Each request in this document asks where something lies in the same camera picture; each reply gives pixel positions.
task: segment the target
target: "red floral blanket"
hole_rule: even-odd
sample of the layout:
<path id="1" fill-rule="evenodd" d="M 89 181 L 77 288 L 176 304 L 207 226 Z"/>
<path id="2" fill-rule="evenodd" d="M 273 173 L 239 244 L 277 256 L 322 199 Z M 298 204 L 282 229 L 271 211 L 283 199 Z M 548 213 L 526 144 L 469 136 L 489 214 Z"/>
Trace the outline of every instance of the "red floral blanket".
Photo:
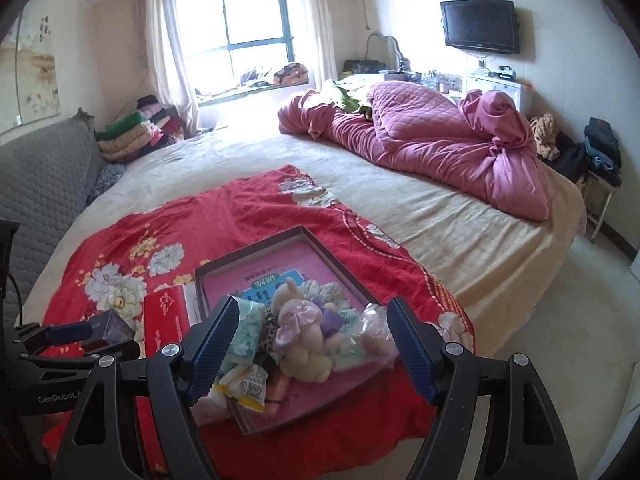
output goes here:
<path id="1" fill-rule="evenodd" d="M 173 200 L 92 235 L 69 260 L 44 324 L 114 308 L 142 341 L 146 294 L 189 282 L 206 261 L 300 224 L 381 301 L 404 296 L 445 339 L 473 348 L 471 323 L 449 291 L 378 227 L 293 166 Z M 54 351 L 81 354 L 78 344 Z M 139 399 L 138 411 L 149 463 L 164 472 L 147 399 Z M 223 478 L 306 480 L 373 463 L 398 441 L 424 436 L 433 412 L 398 363 L 326 408 L 261 438 L 243 436 L 233 419 L 200 434 Z M 63 431 L 61 424 L 46 434 L 44 444 L 52 452 Z"/>

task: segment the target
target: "pink blanket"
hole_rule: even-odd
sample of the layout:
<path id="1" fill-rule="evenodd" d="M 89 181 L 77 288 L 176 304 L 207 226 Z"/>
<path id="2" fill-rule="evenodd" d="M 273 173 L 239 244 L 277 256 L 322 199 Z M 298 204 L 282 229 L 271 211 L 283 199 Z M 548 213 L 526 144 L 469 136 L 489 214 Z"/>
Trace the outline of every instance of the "pink blanket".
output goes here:
<path id="1" fill-rule="evenodd" d="M 438 92 L 399 81 L 371 87 L 373 124 L 316 91 L 278 112 L 283 134 L 309 133 L 398 171 L 430 176 L 505 213 L 549 216 L 546 181 L 527 119 L 507 94 L 469 92 L 459 106 Z"/>

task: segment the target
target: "wall-mounted tv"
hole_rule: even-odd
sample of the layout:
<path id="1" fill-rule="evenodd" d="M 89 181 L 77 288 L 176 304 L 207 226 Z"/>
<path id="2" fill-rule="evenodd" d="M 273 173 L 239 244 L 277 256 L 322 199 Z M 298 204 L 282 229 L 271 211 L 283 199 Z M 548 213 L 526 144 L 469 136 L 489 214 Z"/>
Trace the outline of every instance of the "wall-mounted tv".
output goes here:
<path id="1" fill-rule="evenodd" d="M 507 0 L 441 2 L 445 43 L 463 50 L 519 54 L 519 19 Z"/>

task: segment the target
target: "white curtain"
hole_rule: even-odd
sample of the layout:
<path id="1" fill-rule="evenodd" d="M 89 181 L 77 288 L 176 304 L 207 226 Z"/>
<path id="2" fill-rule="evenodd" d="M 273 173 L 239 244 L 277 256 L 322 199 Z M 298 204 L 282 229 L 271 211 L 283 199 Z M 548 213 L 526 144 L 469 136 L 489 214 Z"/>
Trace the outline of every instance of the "white curtain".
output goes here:
<path id="1" fill-rule="evenodd" d="M 176 0 L 145 0 L 146 56 L 158 100 L 174 105 L 191 134 L 198 127 L 198 104 L 180 46 Z"/>
<path id="2" fill-rule="evenodd" d="M 306 28 L 306 38 L 302 41 L 303 51 L 300 55 L 296 53 L 296 59 L 308 66 L 316 88 L 320 89 L 324 81 L 337 77 L 329 3 L 327 0 L 299 1 L 302 7 L 299 16 Z"/>

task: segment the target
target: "windowsill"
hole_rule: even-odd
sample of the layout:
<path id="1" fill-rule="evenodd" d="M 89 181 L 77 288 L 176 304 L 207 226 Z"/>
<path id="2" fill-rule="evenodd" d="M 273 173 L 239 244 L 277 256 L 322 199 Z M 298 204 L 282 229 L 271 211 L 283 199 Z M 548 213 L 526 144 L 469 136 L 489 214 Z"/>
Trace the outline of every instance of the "windowsill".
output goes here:
<path id="1" fill-rule="evenodd" d="M 308 86 L 309 81 L 305 83 L 294 83 L 291 85 L 271 85 L 271 86 L 262 86 L 259 88 L 238 88 L 231 92 L 227 92 L 223 95 L 218 95 L 215 97 L 209 97 L 206 100 L 199 101 L 198 106 L 209 106 L 209 105 L 217 105 L 220 103 L 226 103 L 229 101 L 235 101 L 236 99 L 242 99 L 243 97 L 247 97 L 249 95 L 259 94 L 260 92 L 266 92 L 269 90 L 275 90 L 277 88 L 289 88 L 293 86 Z"/>

